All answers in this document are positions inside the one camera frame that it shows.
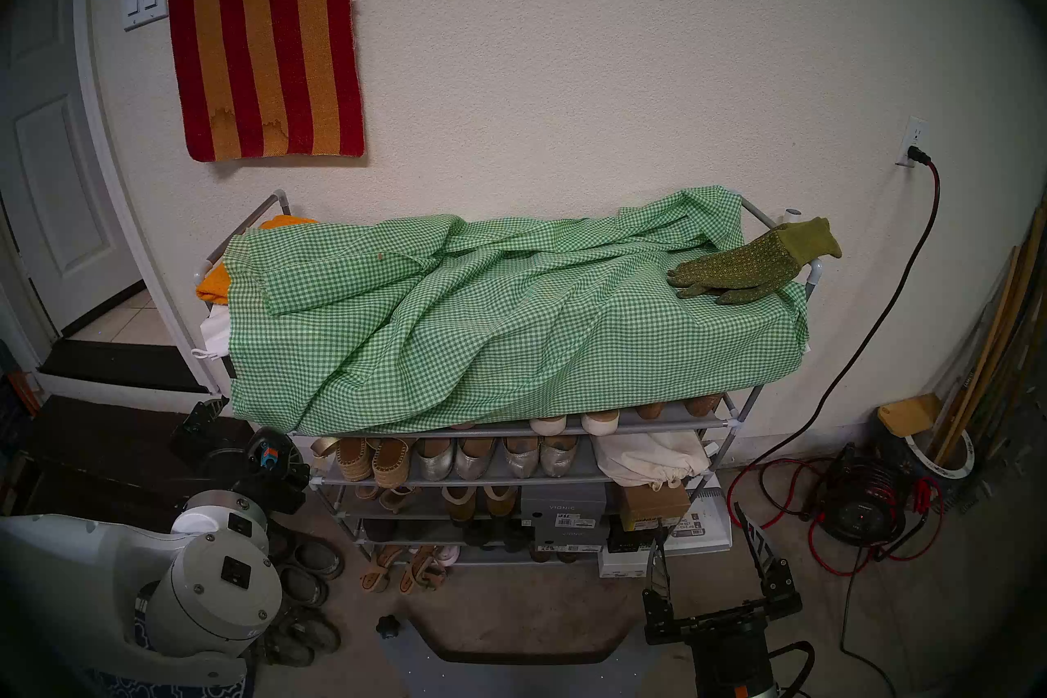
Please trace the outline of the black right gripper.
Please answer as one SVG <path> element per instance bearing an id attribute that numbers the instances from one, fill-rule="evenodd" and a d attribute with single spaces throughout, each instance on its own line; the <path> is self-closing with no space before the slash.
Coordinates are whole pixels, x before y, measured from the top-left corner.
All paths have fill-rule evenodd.
<path id="1" fill-rule="evenodd" d="M 690 649 L 699 697 L 795 697 L 806 681 L 806 665 L 789 685 L 780 686 L 771 661 L 790 652 L 805 653 L 806 641 L 771 651 L 764 635 L 770 622 L 800 613 L 800 593 L 793 584 L 789 561 L 774 551 L 765 532 L 748 519 L 738 502 L 732 504 L 732 516 L 747 536 L 761 599 L 676 618 L 666 556 L 670 532 L 656 532 L 647 558 L 645 640 L 651 646 L 685 644 Z"/>

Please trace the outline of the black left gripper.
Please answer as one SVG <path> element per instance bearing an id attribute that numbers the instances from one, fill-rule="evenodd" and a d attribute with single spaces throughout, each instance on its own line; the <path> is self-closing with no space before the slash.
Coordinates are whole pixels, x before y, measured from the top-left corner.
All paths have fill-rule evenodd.
<path id="1" fill-rule="evenodd" d="M 216 428 L 229 399 L 197 403 L 170 436 L 170 451 L 208 490 L 236 493 L 266 515 L 294 515 L 306 501 L 310 467 L 285 433 L 260 428 L 244 447 L 233 447 Z"/>

